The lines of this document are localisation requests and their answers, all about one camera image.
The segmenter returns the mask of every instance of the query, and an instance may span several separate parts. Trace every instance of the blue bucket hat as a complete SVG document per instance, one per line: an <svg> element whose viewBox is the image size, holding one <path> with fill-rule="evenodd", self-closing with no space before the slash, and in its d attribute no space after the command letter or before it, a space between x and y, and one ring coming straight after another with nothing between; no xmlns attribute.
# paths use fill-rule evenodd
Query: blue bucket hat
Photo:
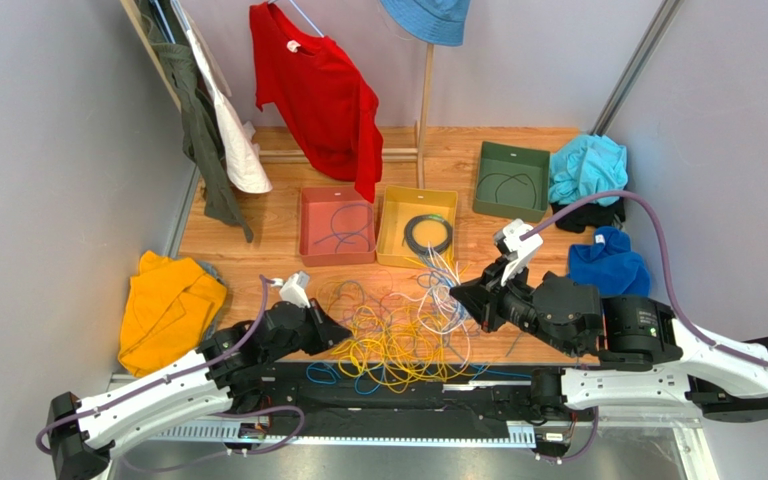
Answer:
<svg viewBox="0 0 768 480"><path fill-rule="evenodd" d="M464 43L470 0L381 0L402 28L420 40L447 47Z"/></svg>

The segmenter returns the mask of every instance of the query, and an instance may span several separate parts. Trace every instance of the olive green garment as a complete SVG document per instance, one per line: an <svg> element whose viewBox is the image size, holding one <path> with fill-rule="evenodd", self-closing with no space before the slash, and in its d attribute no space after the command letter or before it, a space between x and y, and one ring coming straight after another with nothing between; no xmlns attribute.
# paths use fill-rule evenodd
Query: olive green garment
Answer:
<svg viewBox="0 0 768 480"><path fill-rule="evenodd" d="M239 211L236 195L230 187L222 164L224 147L216 128L215 110L209 96L198 88L198 64L189 47L186 35L167 0L159 2L168 25L177 42L168 43L156 26L149 0L138 0L142 28L159 57L165 78L180 98L183 118L183 153L198 166L206 185L204 214L228 225L239 225L245 230L248 242L254 233Z"/></svg>

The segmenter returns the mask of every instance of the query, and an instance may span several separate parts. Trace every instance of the white wall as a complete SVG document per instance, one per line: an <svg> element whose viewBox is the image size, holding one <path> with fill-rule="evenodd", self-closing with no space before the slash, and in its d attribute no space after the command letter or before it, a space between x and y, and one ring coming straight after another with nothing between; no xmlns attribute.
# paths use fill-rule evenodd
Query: white wall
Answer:
<svg viewBox="0 0 768 480"><path fill-rule="evenodd" d="M683 309L735 339L768 336L768 2L685 2L608 133L665 225ZM652 228L630 217L659 278ZM705 431L722 478L768 478L768 421Z"/></svg>
<svg viewBox="0 0 768 480"><path fill-rule="evenodd" d="M49 401L105 389L128 276L191 162L117 0L0 2L0 479L52 478Z"/></svg>
<svg viewBox="0 0 768 480"><path fill-rule="evenodd" d="M296 0L378 94L377 122L413 125L425 44L379 0ZM255 125L283 125L274 105L254 107L248 7L252 0L185 0L224 70L232 102ZM435 50L429 124L591 128L659 0L474 0L464 45ZM313 30L288 1L280 7Z"/></svg>

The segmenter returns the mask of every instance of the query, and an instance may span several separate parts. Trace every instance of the red sweater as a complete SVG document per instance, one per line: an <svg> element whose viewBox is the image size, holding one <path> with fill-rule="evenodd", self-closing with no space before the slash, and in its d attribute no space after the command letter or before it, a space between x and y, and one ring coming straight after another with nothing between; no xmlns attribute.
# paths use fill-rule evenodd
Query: red sweater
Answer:
<svg viewBox="0 0 768 480"><path fill-rule="evenodd" d="M375 201L383 138L378 97L348 55L328 37L299 30L277 5L251 6L257 108L277 106L310 164ZM297 42L295 52L289 48Z"/></svg>

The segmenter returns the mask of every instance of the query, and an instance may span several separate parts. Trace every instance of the clothing rack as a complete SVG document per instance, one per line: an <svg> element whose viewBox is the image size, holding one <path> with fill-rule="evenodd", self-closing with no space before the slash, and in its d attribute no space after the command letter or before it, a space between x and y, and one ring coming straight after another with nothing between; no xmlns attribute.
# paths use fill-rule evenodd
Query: clothing rack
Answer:
<svg viewBox="0 0 768 480"><path fill-rule="evenodd" d="M156 67L156 71L159 72L159 76L162 77L162 81L165 83L165 88L168 89L168 93L171 95L171 99L174 104L177 105L177 109L180 109L180 99L177 98L177 94L174 92L174 88L165 78L165 74L162 71L162 65L159 63L159 58L150 47L150 43L147 40L147 35L141 27L141 14L138 7L135 4L135 0L121 0L121 5L124 7L124 11L127 12L127 17L133 25L136 33L141 39L147 54L150 56L153 66ZM431 100L431 72L434 62L434 44L427 44L425 53L425 78L422 86L422 106L420 107L419 121L414 125L414 132L416 137L415 147L403 147L403 148L384 148L382 151L382 158L384 163L414 163L417 165L417 187L425 188L425 167L423 163L423 150L425 148L426 141L426 122L428 121L428 105ZM307 163L304 152L300 149L297 150L260 150L260 162L263 165L270 163Z"/></svg>

